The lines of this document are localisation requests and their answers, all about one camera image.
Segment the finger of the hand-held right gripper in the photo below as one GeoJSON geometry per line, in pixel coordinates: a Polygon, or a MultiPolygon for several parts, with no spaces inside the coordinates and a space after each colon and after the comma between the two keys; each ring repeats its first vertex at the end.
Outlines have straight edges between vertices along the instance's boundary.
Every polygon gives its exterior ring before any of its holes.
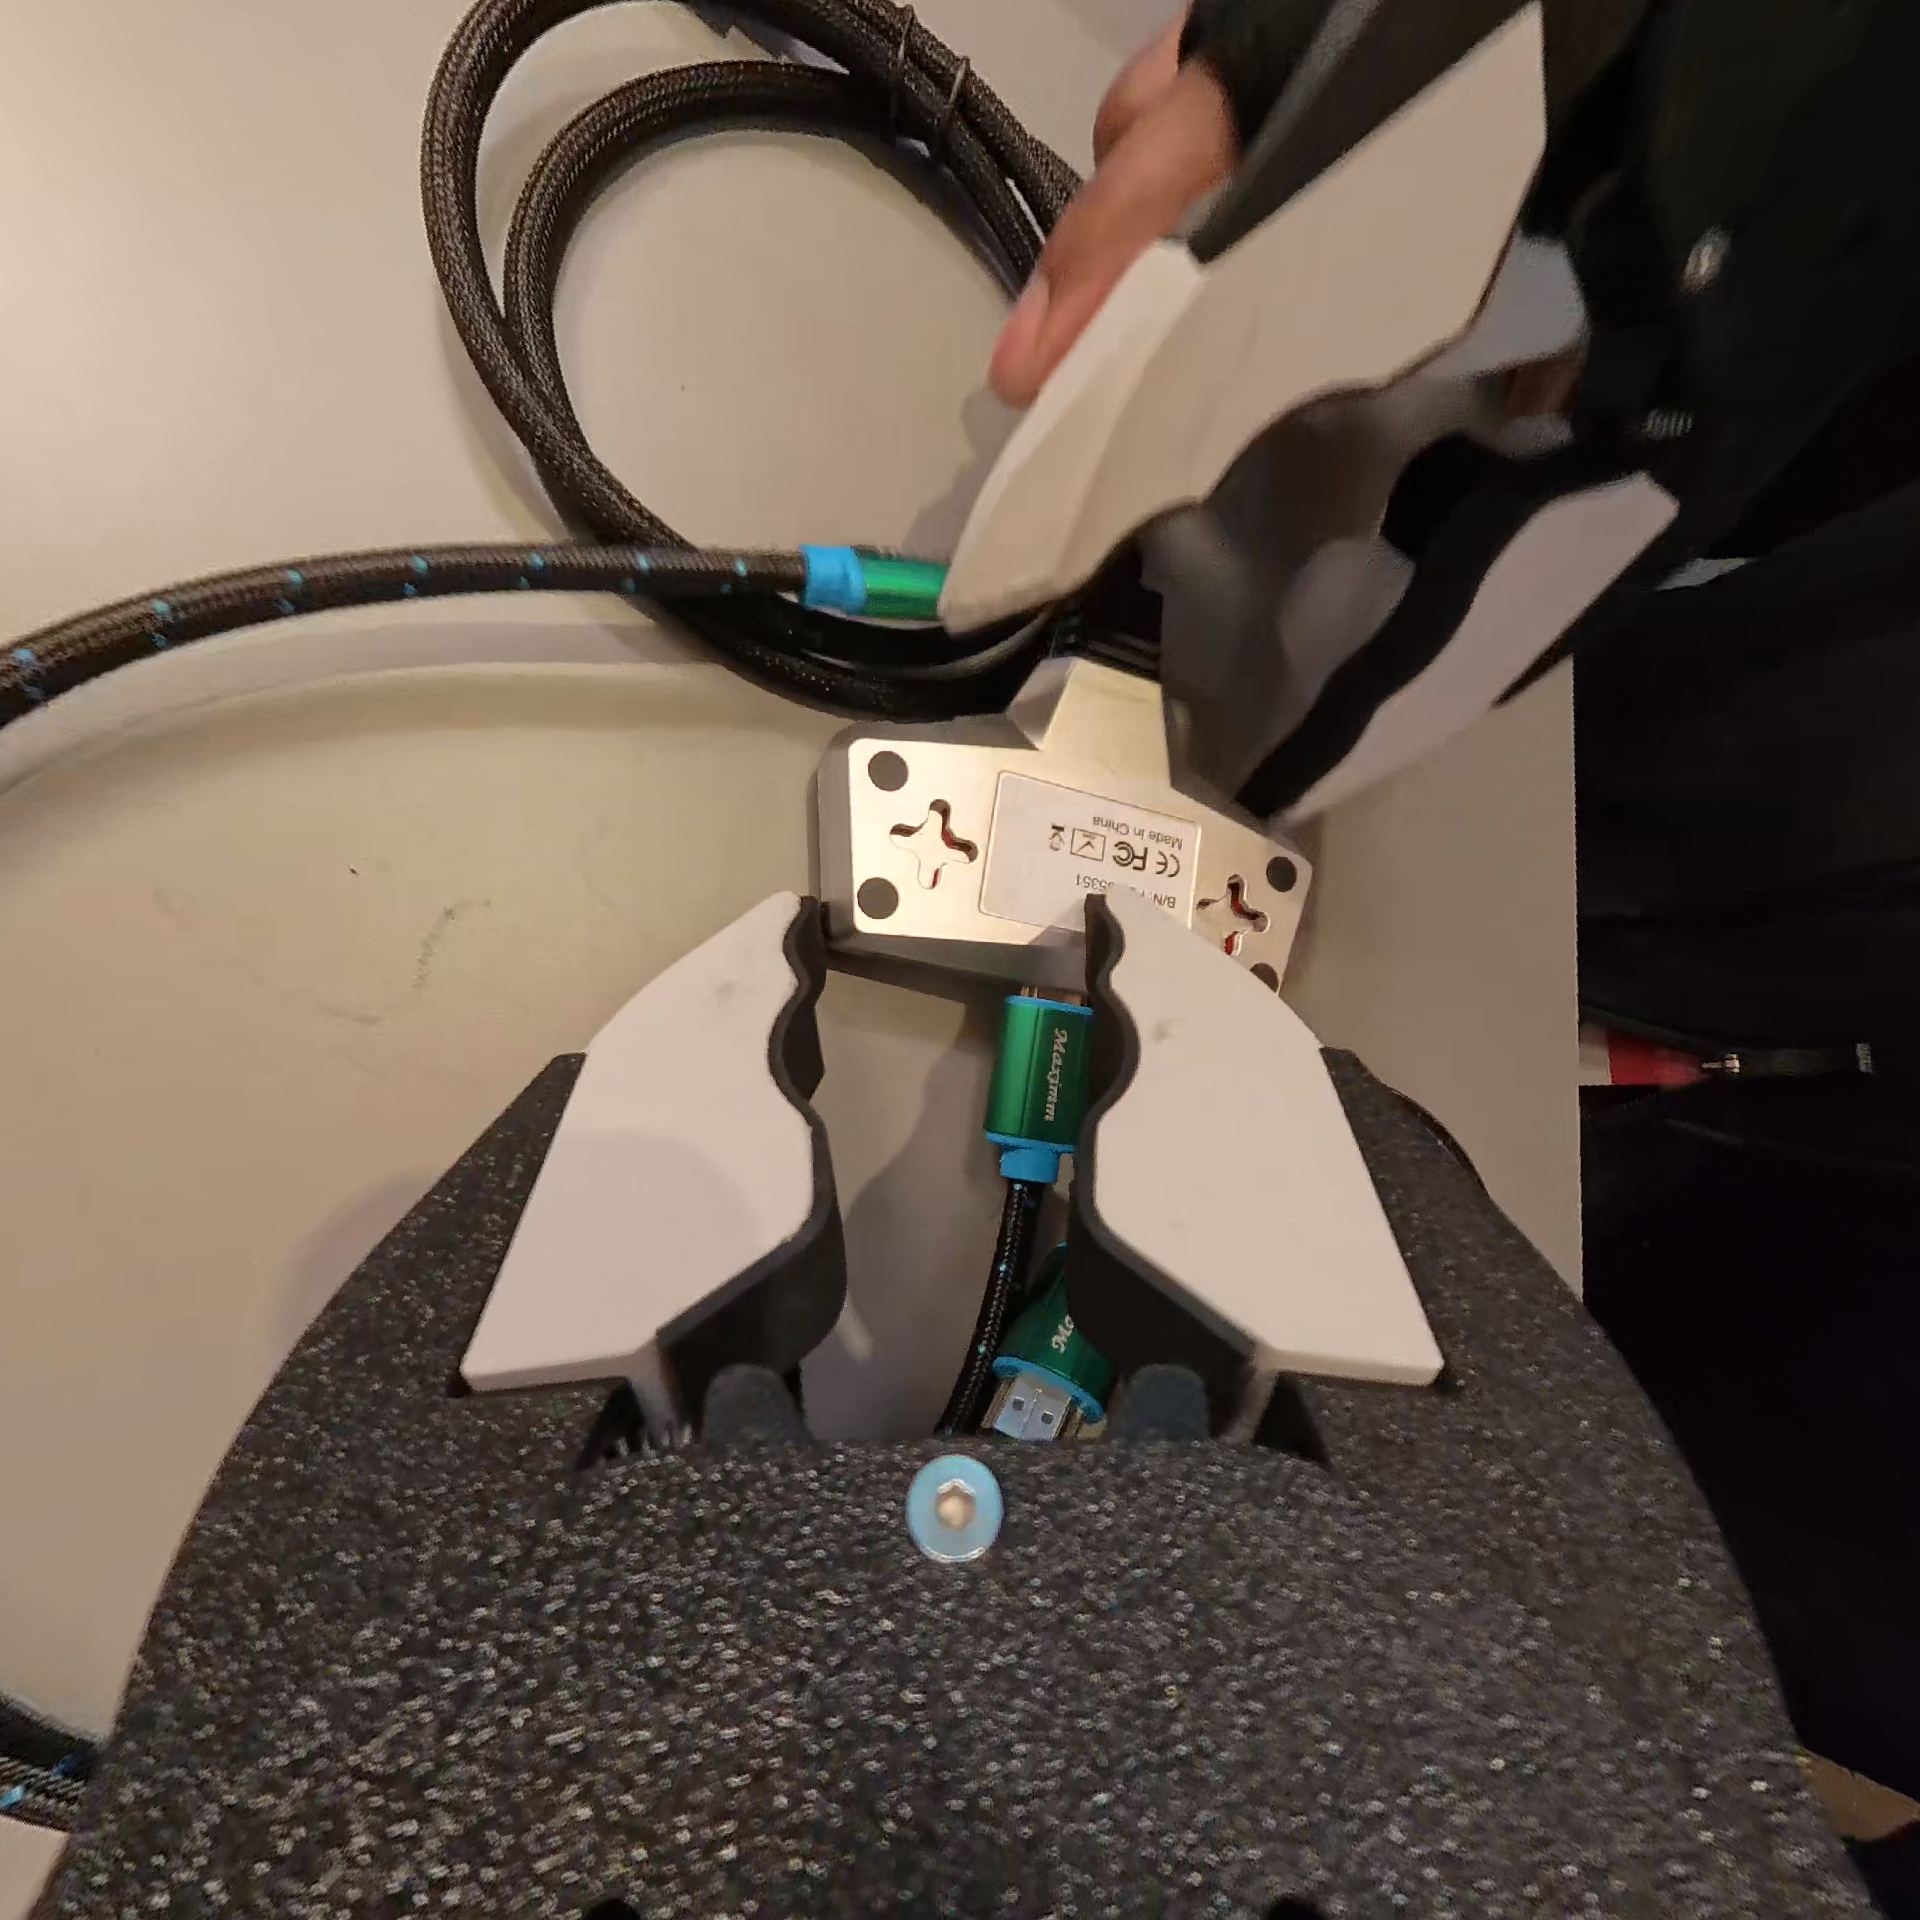
{"type": "Polygon", "coordinates": [[[1600,452],[1510,462],[1402,566],[1378,626],[1235,779],[1235,804],[1257,820],[1310,820],[1427,758],[1510,703],[1673,511],[1648,468],[1600,452]]]}
{"type": "Polygon", "coordinates": [[[1149,245],[997,452],[941,619],[1061,607],[1149,521],[1196,510],[1280,415],[1410,368],[1480,375],[1581,336],[1558,245],[1303,252],[1251,235],[1219,261],[1149,245]]]}

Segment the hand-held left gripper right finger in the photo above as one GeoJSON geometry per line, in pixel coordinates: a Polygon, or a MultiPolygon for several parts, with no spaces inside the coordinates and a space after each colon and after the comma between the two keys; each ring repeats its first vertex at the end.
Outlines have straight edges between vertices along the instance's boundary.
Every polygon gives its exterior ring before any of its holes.
{"type": "Polygon", "coordinates": [[[1214,1432],[1271,1380],[1427,1388],[1442,1345],[1310,1027],[1149,898],[1085,898],[1064,1304],[1214,1432]]]}

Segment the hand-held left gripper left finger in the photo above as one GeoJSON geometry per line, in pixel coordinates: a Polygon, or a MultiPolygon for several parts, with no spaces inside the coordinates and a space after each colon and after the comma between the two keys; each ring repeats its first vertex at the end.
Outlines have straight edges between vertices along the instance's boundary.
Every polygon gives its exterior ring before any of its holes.
{"type": "Polygon", "coordinates": [[[621,1380],[680,1450],[722,1367],[793,1380],[850,1298],[814,1090],[824,913],[770,894],[585,1041],[459,1380],[621,1380]]]}

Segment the blue-flecked braided cable green plugs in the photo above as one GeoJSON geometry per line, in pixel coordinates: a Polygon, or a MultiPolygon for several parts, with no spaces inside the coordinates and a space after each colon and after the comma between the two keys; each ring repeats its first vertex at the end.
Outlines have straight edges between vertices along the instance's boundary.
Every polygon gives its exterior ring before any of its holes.
{"type": "Polygon", "coordinates": [[[1085,1118],[1085,1001],[1000,1001],[986,1143],[1000,1172],[997,1249],[941,1438],[1076,1439],[1104,1426],[1114,1367],[1076,1330],[1064,1243],[1041,1249],[1046,1197],[1085,1118]]]}
{"type": "MultiPolygon", "coordinates": [[[[320,552],[263,572],[222,572],[184,588],[151,588],[121,600],[107,610],[83,610],[50,619],[41,635],[3,636],[3,726],[74,695],[79,683],[107,677],[129,661],[160,661],[167,648],[188,648],[205,636],[226,636],[247,626],[273,626],[327,610],[370,610],[370,607],[430,607],[459,592],[607,592],[621,607],[660,610],[684,619],[730,674],[772,691],[780,703],[843,713],[843,718],[905,718],[941,726],[993,713],[1007,703],[1016,677],[1030,661],[1046,661],[1046,617],[1016,617],[974,636],[953,636],[933,619],[933,592],[946,588],[946,566],[916,566],[899,552],[865,550],[805,550],[805,552],[700,552],[684,539],[643,550],[383,550],[383,552],[320,552]]],[[[346,1383],[366,1367],[405,1363],[417,1380],[417,1354],[405,1345],[430,1345],[429,1354],[429,1410],[444,1404],[439,1367],[439,1312],[458,1304],[458,1277],[429,1285],[421,1312],[389,1330],[346,1330],[346,1383]]],[[[824,1404],[805,1396],[805,1354],[824,1336],[805,1336],[793,1353],[749,1353],[744,1336],[722,1336],[720,1363],[772,1363],[793,1367],[756,1380],[780,1416],[818,1432],[824,1404]]],[[[720,1363],[684,1367],[684,1421],[700,1421],[708,1380],[720,1363]]],[[[346,1410],[346,1383],[320,1380],[320,1439],[297,1439],[297,1470],[308,1455],[366,1455],[370,1416],[346,1410]]],[[[585,1367],[585,1465],[621,1460],[643,1450],[643,1416],[628,1383],[628,1363],[585,1367]]],[[[74,1831],[83,1784],[100,1763],[100,1738],[70,1730],[3,1690],[3,1836],[50,1831],[59,1838],[74,1831]]]]}

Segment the silver metal port hub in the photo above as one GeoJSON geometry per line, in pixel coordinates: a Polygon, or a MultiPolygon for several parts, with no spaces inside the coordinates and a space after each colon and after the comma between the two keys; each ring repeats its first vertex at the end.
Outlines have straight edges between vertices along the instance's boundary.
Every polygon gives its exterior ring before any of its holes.
{"type": "Polygon", "coordinates": [[[814,774],[824,948],[1036,992],[1083,988],[1083,908],[1126,891],[1271,992],[1310,858],[1171,789],[1164,691],[1096,661],[1036,665],[1016,705],[870,726],[814,774]]]}

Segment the person's right hand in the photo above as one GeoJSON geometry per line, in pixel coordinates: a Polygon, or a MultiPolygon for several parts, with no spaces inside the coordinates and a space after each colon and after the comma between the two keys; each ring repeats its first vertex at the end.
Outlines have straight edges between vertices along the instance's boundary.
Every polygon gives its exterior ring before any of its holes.
{"type": "Polygon", "coordinates": [[[1171,17],[1096,117],[1096,177],[1061,209],[993,348],[993,392],[1030,406],[1134,257],[1235,170],[1235,120],[1219,72],[1180,55],[1171,17]]]}

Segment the person's black jacket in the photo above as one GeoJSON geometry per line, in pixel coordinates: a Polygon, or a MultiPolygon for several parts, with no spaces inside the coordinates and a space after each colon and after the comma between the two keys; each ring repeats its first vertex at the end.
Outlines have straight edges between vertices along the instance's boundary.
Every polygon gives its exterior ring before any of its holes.
{"type": "Polygon", "coordinates": [[[1751,566],[1580,661],[1580,1010],[1697,1060],[1581,1118],[1581,1298],[1799,1745],[1916,1796],[1916,566],[1751,566]]]}

